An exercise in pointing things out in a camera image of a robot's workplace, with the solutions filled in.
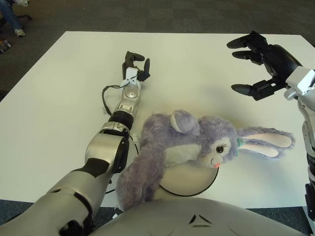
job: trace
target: gray carpet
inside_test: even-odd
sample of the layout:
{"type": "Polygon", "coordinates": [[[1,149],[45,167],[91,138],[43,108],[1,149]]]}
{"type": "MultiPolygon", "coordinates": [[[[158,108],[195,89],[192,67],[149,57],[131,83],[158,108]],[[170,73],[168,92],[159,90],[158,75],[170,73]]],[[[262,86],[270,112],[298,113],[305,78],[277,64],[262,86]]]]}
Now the gray carpet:
{"type": "MultiPolygon", "coordinates": [[[[315,44],[314,0],[31,0],[15,6],[26,36],[16,38],[10,25],[0,35],[13,47],[0,55],[0,89],[10,90],[66,31],[301,34],[315,44]]],[[[0,224],[30,206],[0,201],[0,224]]],[[[300,207],[252,209],[305,234],[308,223],[300,207]]],[[[96,226],[109,221],[102,208],[96,226]]]]}

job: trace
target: plush toy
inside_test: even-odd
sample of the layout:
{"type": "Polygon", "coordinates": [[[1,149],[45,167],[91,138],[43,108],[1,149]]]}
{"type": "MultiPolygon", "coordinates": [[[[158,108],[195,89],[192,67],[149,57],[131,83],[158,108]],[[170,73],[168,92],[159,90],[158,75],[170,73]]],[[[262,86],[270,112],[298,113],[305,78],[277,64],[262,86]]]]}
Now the plush toy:
{"type": "Polygon", "coordinates": [[[183,110],[152,115],[143,126],[139,155],[118,179],[120,205],[126,210],[152,200],[168,166],[195,161],[218,168],[235,158],[239,150],[277,160],[294,142],[290,133],[263,127],[236,130],[220,117],[197,120],[183,110]]]}

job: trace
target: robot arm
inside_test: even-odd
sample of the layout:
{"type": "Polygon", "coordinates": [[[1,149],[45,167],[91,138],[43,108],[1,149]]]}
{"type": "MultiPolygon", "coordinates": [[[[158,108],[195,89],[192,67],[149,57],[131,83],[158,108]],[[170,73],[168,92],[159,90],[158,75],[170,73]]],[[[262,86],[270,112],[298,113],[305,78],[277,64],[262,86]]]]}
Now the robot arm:
{"type": "Polygon", "coordinates": [[[302,126],[310,183],[306,184],[306,203],[309,217],[315,221],[315,71],[305,68],[289,52],[279,45],[267,43],[266,38],[253,31],[227,44],[228,48],[249,47],[250,51],[238,51],[232,55],[238,59],[250,59],[264,64],[272,79],[254,85],[232,85],[232,89],[252,96],[256,101],[287,88],[287,100],[297,99],[305,121],[302,126]]]}
{"type": "Polygon", "coordinates": [[[149,75],[149,63],[144,71],[133,65],[144,60],[127,52],[123,67],[124,80],[120,103],[100,131],[92,138],[85,154],[85,165],[73,170],[38,199],[27,211],[0,227],[4,236],[69,236],[87,235],[114,173],[125,166],[129,148],[129,133],[140,100],[140,83],[149,75]]]}

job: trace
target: white bunny belly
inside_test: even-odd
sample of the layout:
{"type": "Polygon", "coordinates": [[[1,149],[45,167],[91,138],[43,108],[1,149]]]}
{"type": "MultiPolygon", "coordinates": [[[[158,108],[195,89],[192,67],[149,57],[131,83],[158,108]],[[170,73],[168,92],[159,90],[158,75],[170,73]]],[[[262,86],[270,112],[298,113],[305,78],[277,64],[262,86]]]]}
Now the white bunny belly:
{"type": "Polygon", "coordinates": [[[169,147],[165,150],[165,166],[174,166],[189,160],[197,160],[201,145],[187,144],[169,147]]]}

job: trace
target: white bracket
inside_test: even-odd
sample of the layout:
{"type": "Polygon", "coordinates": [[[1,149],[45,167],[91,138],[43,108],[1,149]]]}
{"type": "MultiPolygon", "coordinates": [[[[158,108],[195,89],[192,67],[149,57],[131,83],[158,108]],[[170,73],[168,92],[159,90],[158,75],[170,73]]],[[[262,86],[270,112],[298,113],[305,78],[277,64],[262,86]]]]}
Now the white bracket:
{"type": "Polygon", "coordinates": [[[287,100],[292,100],[294,96],[303,96],[309,90],[315,88],[315,86],[310,87],[314,78],[314,70],[298,66],[285,81],[290,88],[284,93],[284,97],[287,100]]]}

